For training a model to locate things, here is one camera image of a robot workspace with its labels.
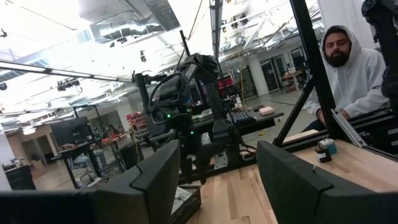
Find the black basket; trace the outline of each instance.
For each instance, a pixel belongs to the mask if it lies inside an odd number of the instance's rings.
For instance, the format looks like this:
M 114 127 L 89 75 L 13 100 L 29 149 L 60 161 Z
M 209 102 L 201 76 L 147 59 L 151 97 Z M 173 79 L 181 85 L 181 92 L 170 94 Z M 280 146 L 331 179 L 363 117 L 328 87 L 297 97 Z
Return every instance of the black basket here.
M 201 205 L 200 186 L 180 186 L 192 195 L 172 214 L 170 224 L 186 224 Z

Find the ceiling light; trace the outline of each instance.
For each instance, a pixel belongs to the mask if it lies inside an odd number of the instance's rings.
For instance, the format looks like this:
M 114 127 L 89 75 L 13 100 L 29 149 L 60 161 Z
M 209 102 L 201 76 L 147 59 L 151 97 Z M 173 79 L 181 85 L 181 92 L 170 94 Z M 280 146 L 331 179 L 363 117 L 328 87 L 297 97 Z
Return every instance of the ceiling light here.
M 35 133 L 36 129 L 34 127 L 28 127 L 28 128 L 24 128 L 22 131 L 24 132 L 25 135 L 28 135 L 28 134 Z
M 0 68 L 9 70 L 22 70 L 27 72 L 44 72 L 45 68 L 30 66 L 30 65 L 19 65 L 8 62 L 0 62 Z
M 108 80 L 108 81 L 117 81 L 118 80 L 117 78 L 114 78 L 114 77 L 104 77 L 102 75 L 95 75 L 94 78 Z
M 69 77 L 82 77 L 82 78 L 89 78 L 92 76 L 90 74 L 84 74 L 84 73 L 80 73 L 80 72 L 63 71 L 63 70 L 52 70 L 50 73 L 52 75 L 66 75 Z

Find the concrete floor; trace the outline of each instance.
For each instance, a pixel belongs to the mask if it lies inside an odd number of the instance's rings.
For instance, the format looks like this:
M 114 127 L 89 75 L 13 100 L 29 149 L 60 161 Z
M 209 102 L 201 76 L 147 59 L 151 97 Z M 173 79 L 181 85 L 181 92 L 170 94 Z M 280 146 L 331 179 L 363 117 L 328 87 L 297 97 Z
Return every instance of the concrete floor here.
M 298 101 L 301 95 L 301 91 L 293 91 L 290 93 L 281 94 L 278 92 L 273 92 L 265 96 L 254 97 L 244 101 L 246 106 L 270 106 L 276 110 L 276 112 L 283 112 L 285 115 L 280 117 L 280 121 L 276 120 L 276 125 L 271 128 L 267 128 L 256 133 L 251 133 L 243 136 L 246 144 L 251 146 L 256 146 L 258 140 L 265 140 L 272 142 L 274 138 L 279 134 L 284 123 L 286 122 L 289 114 L 292 112 L 294 104 Z M 315 120 L 315 117 L 308 114 L 306 111 L 301 111 L 296 122 L 294 123 L 292 129 L 290 130 L 288 136 L 292 136 L 300 133 L 307 125 Z M 142 150 L 144 157 L 147 158 L 153 154 L 151 148 Z M 114 160 L 114 157 L 106 151 L 107 162 Z M 73 189 L 72 182 L 68 175 L 67 169 L 63 161 L 57 161 L 56 163 L 48 165 L 46 168 L 46 173 L 35 179 L 35 185 L 39 190 L 67 190 Z M 75 177 L 78 177 L 83 173 L 83 170 L 77 169 L 73 171 Z M 88 177 L 83 178 L 83 183 L 88 183 Z

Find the keyboard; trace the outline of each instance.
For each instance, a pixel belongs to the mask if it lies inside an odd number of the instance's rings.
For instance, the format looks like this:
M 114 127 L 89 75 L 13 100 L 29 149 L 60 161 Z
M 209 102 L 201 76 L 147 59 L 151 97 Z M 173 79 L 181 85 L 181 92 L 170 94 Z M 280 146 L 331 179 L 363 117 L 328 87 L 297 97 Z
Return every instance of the keyboard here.
M 241 110 L 241 111 L 238 111 L 238 112 L 231 112 L 231 114 L 227 114 L 227 118 L 236 127 L 240 127 L 240 126 L 244 126 L 244 125 L 256 122 L 256 119 L 253 118 L 249 114 L 249 112 L 246 111 L 246 110 Z

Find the pink object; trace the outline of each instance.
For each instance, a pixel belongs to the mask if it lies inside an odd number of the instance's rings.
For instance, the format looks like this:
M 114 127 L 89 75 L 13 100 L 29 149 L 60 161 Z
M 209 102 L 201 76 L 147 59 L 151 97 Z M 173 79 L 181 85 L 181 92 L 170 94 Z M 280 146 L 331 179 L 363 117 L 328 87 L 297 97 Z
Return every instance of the pink object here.
M 261 115 L 267 116 L 267 115 L 275 113 L 275 110 L 272 107 L 270 107 L 270 106 L 266 106 L 265 108 L 261 108 L 259 110 L 259 112 L 260 112 Z

